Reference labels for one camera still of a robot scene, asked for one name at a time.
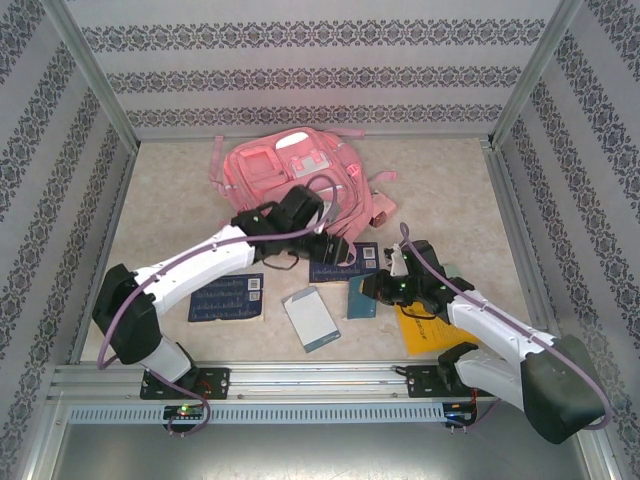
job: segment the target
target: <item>striped wall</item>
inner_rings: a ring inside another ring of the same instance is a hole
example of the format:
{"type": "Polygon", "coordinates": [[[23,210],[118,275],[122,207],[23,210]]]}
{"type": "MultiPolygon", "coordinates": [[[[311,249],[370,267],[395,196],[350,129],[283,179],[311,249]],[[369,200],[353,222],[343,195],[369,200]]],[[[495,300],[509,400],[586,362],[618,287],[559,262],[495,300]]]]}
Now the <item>striped wall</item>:
{"type": "Polygon", "coordinates": [[[129,153],[36,0],[0,2],[0,479],[65,363],[129,153]]]}
{"type": "Polygon", "coordinates": [[[640,477],[640,2],[584,2],[503,145],[547,292],[614,409],[640,477]]]}
{"type": "Polygon", "coordinates": [[[142,140],[488,134],[557,0],[69,0],[142,140]]]}

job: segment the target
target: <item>metal floor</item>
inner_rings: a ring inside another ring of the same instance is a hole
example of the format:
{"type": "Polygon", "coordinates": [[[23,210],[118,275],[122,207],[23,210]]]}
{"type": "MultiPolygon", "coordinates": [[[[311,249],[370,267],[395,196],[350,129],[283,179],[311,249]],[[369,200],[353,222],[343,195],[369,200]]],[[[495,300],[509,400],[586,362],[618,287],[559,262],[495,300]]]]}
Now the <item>metal floor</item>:
{"type": "Polygon", "coordinates": [[[68,425],[57,480],[470,480],[589,478],[578,442],[551,445],[500,405],[473,432],[440,424],[68,425]]]}

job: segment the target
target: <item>pink backpack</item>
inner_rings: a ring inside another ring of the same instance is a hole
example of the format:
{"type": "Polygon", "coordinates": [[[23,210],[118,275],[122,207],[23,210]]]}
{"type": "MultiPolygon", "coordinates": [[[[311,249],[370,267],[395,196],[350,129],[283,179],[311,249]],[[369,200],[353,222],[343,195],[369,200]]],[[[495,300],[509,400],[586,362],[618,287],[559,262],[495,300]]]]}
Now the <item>pink backpack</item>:
{"type": "MultiPolygon", "coordinates": [[[[352,131],[344,132],[353,136],[352,131]]],[[[353,241],[371,220],[373,200],[360,157],[335,133],[300,127],[244,143],[224,159],[219,182],[221,152],[222,137],[216,137],[211,183],[238,212],[279,202],[291,187],[306,185],[319,173],[333,179],[340,212],[327,231],[347,240],[350,253],[355,255],[353,241]]],[[[311,189],[326,202],[331,201],[333,192],[326,180],[315,180],[311,189]]]]}

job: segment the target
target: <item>dark blue notebook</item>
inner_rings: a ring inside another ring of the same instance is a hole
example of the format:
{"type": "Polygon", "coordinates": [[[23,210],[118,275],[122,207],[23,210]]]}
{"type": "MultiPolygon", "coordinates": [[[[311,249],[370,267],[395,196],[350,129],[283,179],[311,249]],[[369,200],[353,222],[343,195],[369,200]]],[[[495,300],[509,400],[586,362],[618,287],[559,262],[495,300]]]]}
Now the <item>dark blue notebook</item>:
{"type": "Polygon", "coordinates": [[[348,282],[351,277],[375,273],[380,269],[378,244],[376,242],[355,242],[357,256],[353,265],[339,267],[309,262],[309,283],[348,282]]]}
{"type": "Polygon", "coordinates": [[[190,324],[262,320],[264,275],[227,275],[191,294],[190,324]]]}

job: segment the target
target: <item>qr code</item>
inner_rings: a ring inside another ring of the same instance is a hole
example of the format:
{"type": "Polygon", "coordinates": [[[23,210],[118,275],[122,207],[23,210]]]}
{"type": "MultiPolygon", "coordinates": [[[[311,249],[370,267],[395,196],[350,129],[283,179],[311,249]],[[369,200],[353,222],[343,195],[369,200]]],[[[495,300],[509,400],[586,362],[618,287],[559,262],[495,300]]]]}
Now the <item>qr code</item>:
{"type": "Polygon", "coordinates": [[[260,279],[259,278],[250,278],[249,279],[249,290],[260,290],[260,279]]]}
{"type": "Polygon", "coordinates": [[[362,249],[362,256],[363,256],[365,259],[368,259],[368,258],[376,258],[376,249],[375,249],[375,248],[373,248],[373,247],[364,247],[364,248],[362,249]]]}

